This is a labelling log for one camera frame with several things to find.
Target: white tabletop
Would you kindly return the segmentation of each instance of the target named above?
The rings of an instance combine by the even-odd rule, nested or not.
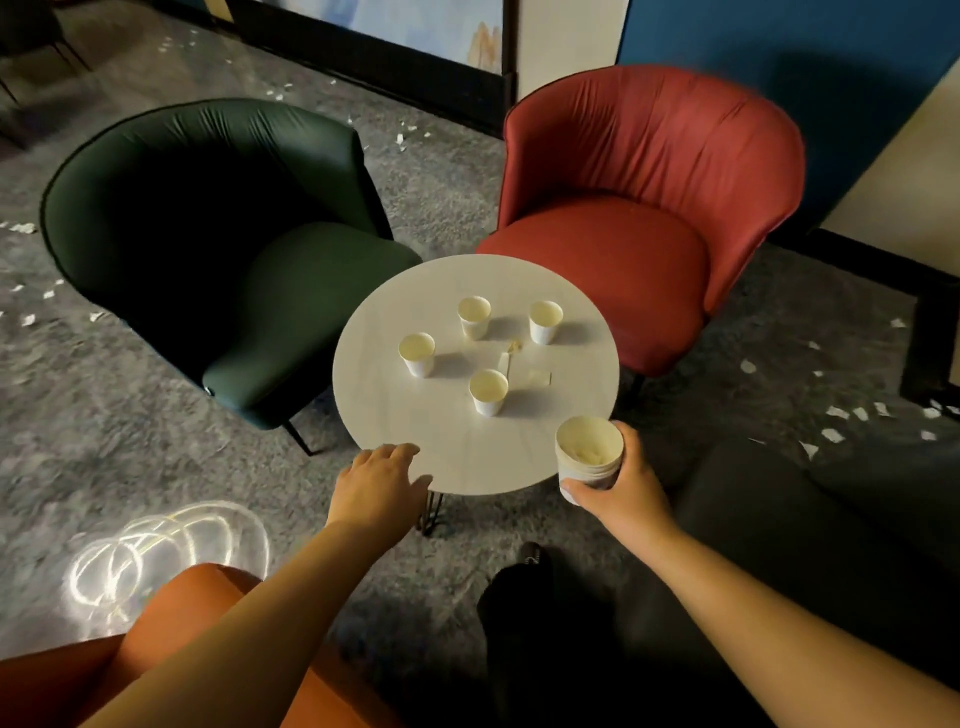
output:
[[[457,303],[483,296],[492,305],[482,341],[462,332]],[[550,346],[530,340],[534,301],[564,309]],[[433,374],[417,379],[397,353],[406,334],[437,342]],[[476,412],[467,383],[477,369],[496,369],[512,339],[510,394],[496,417]],[[531,388],[532,371],[551,383]],[[454,255],[418,265],[371,293],[350,317],[333,359],[333,394],[356,443],[420,446],[411,478],[434,475],[431,490],[460,496],[507,493],[557,472],[554,435],[574,415],[609,417],[619,363],[607,323],[575,285],[534,263],[503,255]]]

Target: paper cup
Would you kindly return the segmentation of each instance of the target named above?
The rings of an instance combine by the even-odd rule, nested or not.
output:
[[[571,417],[557,428],[557,477],[573,478],[591,488],[611,488],[623,460],[623,435],[609,420]],[[576,503],[561,488],[561,494]]]
[[[503,406],[510,384],[496,369],[481,369],[470,378],[469,390],[477,412],[492,417]]]
[[[564,310],[552,301],[537,301],[530,306],[530,338],[537,344],[549,344],[557,335]]]
[[[412,333],[404,336],[397,349],[410,374],[424,378],[433,371],[434,352],[437,345],[428,333]]]
[[[490,325],[490,302],[482,296],[470,296],[457,305],[457,314],[460,316],[460,325],[464,328],[464,335],[468,339],[482,339],[487,335]]]

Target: person's left hand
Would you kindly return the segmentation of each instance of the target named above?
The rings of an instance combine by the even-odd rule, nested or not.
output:
[[[395,546],[423,513],[433,482],[433,475],[410,482],[410,463],[418,452],[411,443],[361,450],[337,477],[326,524],[359,528],[384,553]]]

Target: person's right arm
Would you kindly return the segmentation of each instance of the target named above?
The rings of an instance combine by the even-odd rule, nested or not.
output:
[[[685,534],[636,432],[608,491],[568,493],[663,580],[780,728],[960,726],[960,693],[834,627]]]

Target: table leg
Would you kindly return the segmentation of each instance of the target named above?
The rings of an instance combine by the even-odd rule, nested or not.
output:
[[[434,493],[428,491],[426,496],[426,505],[423,506],[423,513],[417,519],[417,530],[423,536],[429,536],[436,528],[440,519],[440,506],[444,502],[443,493]]]

